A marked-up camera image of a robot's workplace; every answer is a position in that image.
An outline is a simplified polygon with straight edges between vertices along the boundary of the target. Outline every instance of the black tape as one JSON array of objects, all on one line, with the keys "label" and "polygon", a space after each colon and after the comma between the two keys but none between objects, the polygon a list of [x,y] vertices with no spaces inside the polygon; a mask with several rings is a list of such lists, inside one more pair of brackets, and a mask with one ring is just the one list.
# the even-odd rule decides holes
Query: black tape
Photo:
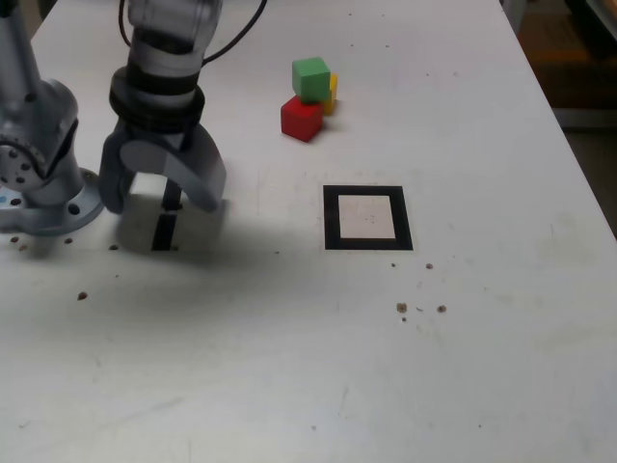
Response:
[{"label": "black tape", "polygon": [[148,74],[129,61],[126,67],[126,82],[131,87],[154,95],[185,95],[197,88],[200,74],[186,77],[161,77]]},{"label": "black tape", "polygon": [[174,181],[167,180],[163,203],[161,204],[164,212],[158,216],[154,239],[152,240],[152,251],[170,251],[172,249],[177,214],[170,212],[182,209],[181,197],[182,189]]}]

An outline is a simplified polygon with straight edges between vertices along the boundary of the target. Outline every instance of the white table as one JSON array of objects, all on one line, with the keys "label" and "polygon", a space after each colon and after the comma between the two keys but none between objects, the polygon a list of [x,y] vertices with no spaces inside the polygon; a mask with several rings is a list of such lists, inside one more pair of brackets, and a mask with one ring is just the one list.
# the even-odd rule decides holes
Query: white table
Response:
[{"label": "white table", "polygon": [[[226,2],[213,49],[256,3]],[[149,253],[151,177],[71,244],[4,236],[0,460],[614,462],[615,240],[499,3],[270,3],[201,78],[218,238],[186,207]],[[96,171],[116,14],[61,0],[34,40]],[[341,104],[304,145],[279,111],[314,55]],[[402,186],[415,249],[325,251],[324,184]]]}]

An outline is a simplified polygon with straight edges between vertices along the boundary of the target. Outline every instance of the floor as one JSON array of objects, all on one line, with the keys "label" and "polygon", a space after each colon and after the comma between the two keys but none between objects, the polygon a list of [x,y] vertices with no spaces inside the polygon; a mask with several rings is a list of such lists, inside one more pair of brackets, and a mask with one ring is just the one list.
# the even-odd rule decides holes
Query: floor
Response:
[{"label": "floor", "polygon": [[[26,28],[34,36],[41,19],[37,0],[21,0]],[[529,13],[567,13],[563,0],[529,0]],[[617,236],[617,133],[567,133],[566,138],[596,195],[608,225]]]}]

